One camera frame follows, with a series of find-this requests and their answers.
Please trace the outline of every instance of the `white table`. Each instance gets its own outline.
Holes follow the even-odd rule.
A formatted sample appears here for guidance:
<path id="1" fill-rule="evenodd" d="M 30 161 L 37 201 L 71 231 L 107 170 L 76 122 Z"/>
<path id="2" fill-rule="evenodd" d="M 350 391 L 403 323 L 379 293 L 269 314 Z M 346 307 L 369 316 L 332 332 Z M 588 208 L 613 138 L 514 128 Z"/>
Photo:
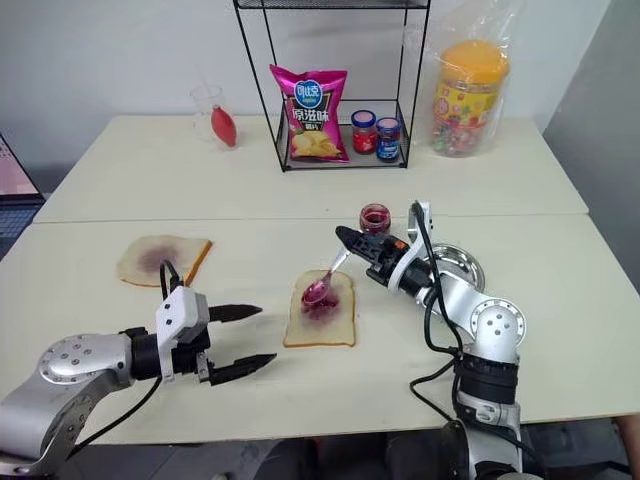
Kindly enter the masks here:
<path id="1" fill-rule="evenodd" d="M 406 216 L 416 198 L 452 216 L 587 212 L 531 120 L 506 119 L 478 157 L 440 157 L 416 134 L 408 169 L 287 174 L 264 117 L 238 125 L 241 146 L 221 153 L 195 137 L 190 117 L 117 117 L 35 222 L 357 218 L 371 202 Z"/>
<path id="2" fill-rule="evenodd" d="M 435 427 L 442 424 L 407 383 L 445 358 L 422 338 L 422 312 L 345 267 L 356 286 L 354 348 L 284 349 L 290 294 L 304 270 L 333 259 L 336 221 L 217 220 L 35 224 L 0 263 L 0 397 L 31 373 L 52 342 L 81 332 L 154 329 L 158 289 L 120 282 L 115 265 L 140 235 L 208 237 L 215 248 L 193 287 L 210 304 L 251 302 L 260 316 L 211 325 L 214 361 L 255 353 L 278 358 L 250 377 L 211 388 L 195 376 L 161 388 L 100 439 L 106 443 L 200 442 Z M 520 353 L 524 422 L 640 411 L 638 295 L 586 215 L 436 216 L 436 241 L 473 253 L 486 290 L 512 300 L 529 332 Z M 393 232 L 404 237 L 404 221 Z M 435 340 L 447 341 L 436 322 Z M 450 410 L 451 377 L 424 391 Z M 107 397 L 85 435 L 113 420 L 150 387 Z"/>

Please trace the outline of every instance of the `computer screen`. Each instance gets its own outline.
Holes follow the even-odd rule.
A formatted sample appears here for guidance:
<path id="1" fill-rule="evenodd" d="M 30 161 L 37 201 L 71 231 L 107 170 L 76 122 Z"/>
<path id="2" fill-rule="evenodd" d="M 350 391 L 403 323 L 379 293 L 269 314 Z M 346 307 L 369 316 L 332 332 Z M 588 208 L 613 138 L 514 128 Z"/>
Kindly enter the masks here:
<path id="1" fill-rule="evenodd" d="M 0 195 L 37 194 L 38 189 L 0 135 Z"/>

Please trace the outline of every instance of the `bread slice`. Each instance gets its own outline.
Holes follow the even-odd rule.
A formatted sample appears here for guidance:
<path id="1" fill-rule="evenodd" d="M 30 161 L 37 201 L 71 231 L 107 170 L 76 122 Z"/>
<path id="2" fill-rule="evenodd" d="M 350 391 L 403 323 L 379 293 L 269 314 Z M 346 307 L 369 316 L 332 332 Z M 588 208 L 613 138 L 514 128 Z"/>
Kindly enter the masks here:
<path id="1" fill-rule="evenodd" d="M 284 336 L 285 347 L 309 347 L 317 345 L 347 345 L 356 343 L 354 324 L 355 292 L 353 281 L 342 273 L 336 272 L 331 278 L 331 288 L 339 299 L 338 305 L 320 318 L 310 318 L 303 312 L 302 295 L 315 280 L 322 278 L 326 270 L 310 270 L 296 281 L 291 296 L 289 325 Z"/>
<path id="2" fill-rule="evenodd" d="M 169 260 L 189 285 L 213 244 L 204 238 L 150 235 L 135 240 L 124 253 L 116 270 L 123 282 L 142 287 L 160 286 L 160 264 Z"/>

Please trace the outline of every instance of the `stainless steel plate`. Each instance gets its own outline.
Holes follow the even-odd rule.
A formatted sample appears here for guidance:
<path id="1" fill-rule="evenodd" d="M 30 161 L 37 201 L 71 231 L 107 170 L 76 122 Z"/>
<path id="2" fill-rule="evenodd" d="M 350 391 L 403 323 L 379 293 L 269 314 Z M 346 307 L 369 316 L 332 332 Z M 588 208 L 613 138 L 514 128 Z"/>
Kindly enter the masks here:
<path id="1" fill-rule="evenodd" d="M 438 262 L 440 271 L 452 273 L 484 292 L 484 272 L 473 256 L 455 245 L 435 243 L 433 254 Z"/>

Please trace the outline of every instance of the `spoon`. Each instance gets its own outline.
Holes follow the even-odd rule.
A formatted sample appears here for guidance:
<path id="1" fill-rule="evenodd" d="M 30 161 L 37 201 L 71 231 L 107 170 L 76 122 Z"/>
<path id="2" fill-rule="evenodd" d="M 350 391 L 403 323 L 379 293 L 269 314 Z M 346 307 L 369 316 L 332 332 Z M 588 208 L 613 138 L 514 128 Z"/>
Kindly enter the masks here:
<path id="1" fill-rule="evenodd" d="M 309 285 L 302 295 L 302 303 L 306 306 L 312 306 L 316 303 L 324 300 L 329 293 L 331 287 L 331 275 L 344 263 L 344 261 L 351 255 L 351 252 L 346 248 L 342 248 L 338 256 L 333 261 L 331 268 L 325 274 L 324 277 L 316 280 Z"/>

